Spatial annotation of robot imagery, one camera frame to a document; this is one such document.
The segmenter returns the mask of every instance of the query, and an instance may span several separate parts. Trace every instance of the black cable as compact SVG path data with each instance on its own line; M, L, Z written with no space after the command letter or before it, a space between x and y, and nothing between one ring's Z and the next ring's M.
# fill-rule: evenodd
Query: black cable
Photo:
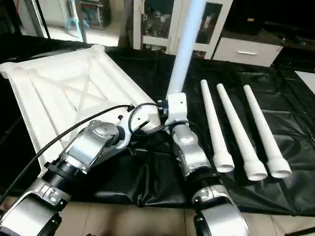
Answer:
M131 120L134 116L134 113L140 108L140 107L143 107L143 106L156 106L158 107L157 104L155 103L150 103L150 102L146 102L146 103L141 103L139 104L138 106L136 106L130 113L130 116L129 116L129 119L128 119L128 129L129 129L129 132L130 134L134 135L134 136L140 136L140 137L143 137L143 135L139 135L139 134L135 134L132 129L131 129Z
M101 111L93 116L90 116L86 119L84 119L83 121L80 121L79 123L75 124L74 126L70 127L69 129L67 129L65 132L61 133L60 135L58 135L57 137L55 137L52 141L50 141L45 147L43 147L41 150L39 150L39 152L30 160L30 162L27 164L26 167L24 167L24 169L19 173L19 175L15 178L15 180L11 183L11 185L7 188L7 190L5 191L5 193L2 194L1 198L0 198L0 205L3 203L4 199L8 196L10 190L16 185L16 183L20 180L20 178L26 173L26 171L29 169L29 167L31 166L31 164L33 164L34 161L36 161L43 153L44 151L46 151L51 145L53 145L56 141L58 141L59 139L61 139L64 135L68 134L69 132L71 132L72 130L76 129L77 127L79 127L80 125L84 124L85 122L94 119L97 116L100 116L104 113L110 112L114 109L117 108L121 108L121 107L127 107L130 108L130 105L118 105L115 107L111 107L108 108L104 111Z

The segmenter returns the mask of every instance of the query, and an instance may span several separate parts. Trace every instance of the black tarp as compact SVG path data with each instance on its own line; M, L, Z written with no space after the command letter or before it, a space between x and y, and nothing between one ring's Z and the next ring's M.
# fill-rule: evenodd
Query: black tarp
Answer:
M0 38L0 63L23 61L87 48L76 42L33 37ZM106 48L108 55L153 99L164 99L174 56L131 49ZM315 95L293 71L193 59L184 92L188 118L204 131L207 153L212 151L200 80L206 79L235 170L222 179L241 211L315 216ZM223 83L259 159L266 156L249 110L243 85L249 84L265 114L292 176L259 182L247 180L243 161L222 108L216 85ZM34 155L8 80L0 78L0 191L3 191ZM139 206L190 207L185 184L169 137L163 133L141 140L95 167L75 200ZM20 194L39 173L33 165L14 189Z

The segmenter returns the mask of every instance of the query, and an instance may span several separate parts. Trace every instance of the white pipe fitting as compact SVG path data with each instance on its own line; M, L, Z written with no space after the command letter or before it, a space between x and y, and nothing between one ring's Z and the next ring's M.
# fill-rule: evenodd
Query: white pipe fitting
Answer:
M202 80L200 84L214 152L213 162L218 172L230 172L234 169L234 163L232 156L230 155L230 153L228 153L225 145L216 110L212 102L208 83L206 80Z
M232 127L237 145L244 160L244 170L247 178L252 181L259 181L267 177L267 171L263 163L258 159L254 148L238 118L236 111L224 89L223 84L218 84L217 89L225 109L227 118Z
M276 140L271 133L270 127L259 107L251 87L249 85L245 85L244 91L248 103L250 104L252 115L259 131L262 144L265 148L270 174L275 178L286 178L290 176L292 174L291 168L288 162L283 158L278 148Z
M206 0L190 1L190 7L183 30L183 36L178 47L178 52L175 58L166 97L169 94L178 93L183 90L193 47L200 29L205 6Z

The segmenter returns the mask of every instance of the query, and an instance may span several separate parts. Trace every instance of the silver robot arm segment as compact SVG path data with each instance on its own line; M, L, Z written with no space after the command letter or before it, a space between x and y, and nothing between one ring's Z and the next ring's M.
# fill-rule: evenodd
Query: silver robot arm segment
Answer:
M167 122L187 119L184 93L170 94L168 104ZM176 125L171 135L173 152L196 211L197 236L250 236L246 221L215 174L197 135L186 124Z

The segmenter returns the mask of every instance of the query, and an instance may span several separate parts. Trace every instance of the black connector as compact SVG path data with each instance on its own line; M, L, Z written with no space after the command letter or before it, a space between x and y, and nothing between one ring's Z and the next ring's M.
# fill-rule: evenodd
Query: black connector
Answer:
M60 157L52 163L47 162L45 167L47 172L42 179L68 194L71 194L77 183L86 176L86 174Z

